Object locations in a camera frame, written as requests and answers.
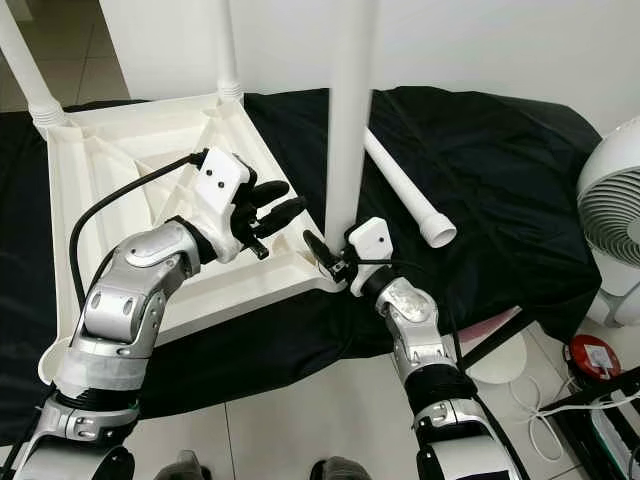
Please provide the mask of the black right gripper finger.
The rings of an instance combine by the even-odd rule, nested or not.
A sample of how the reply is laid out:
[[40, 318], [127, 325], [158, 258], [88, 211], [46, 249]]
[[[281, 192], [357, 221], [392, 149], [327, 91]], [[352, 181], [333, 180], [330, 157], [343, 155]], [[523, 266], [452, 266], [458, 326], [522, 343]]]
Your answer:
[[343, 276], [346, 274], [346, 261], [339, 253], [334, 253], [326, 246], [323, 239], [316, 236], [312, 230], [303, 232], [303, 241], [308, 246], [308, 250], [314, 255], [317, 265], [329, 276]]

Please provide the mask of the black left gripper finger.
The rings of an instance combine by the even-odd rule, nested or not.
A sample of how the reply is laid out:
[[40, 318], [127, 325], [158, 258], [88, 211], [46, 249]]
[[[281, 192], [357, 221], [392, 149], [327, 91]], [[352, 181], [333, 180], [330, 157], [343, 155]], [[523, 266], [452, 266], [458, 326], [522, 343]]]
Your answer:
[[246, 209], [261, 209], [270, 202], [279, 200], [291, 191], [287, 180], [266, 180], [266, 182], [246, 182], [239, 188], [239, 205]]
[[294, 218], [306, 210], [306, 198], [292, 197], [282, 204], [271, 207], [269, 212], [261, 215], [253, 225], [253, 238], [265, 239], [278, 233], [280, 229], [288, 227]]

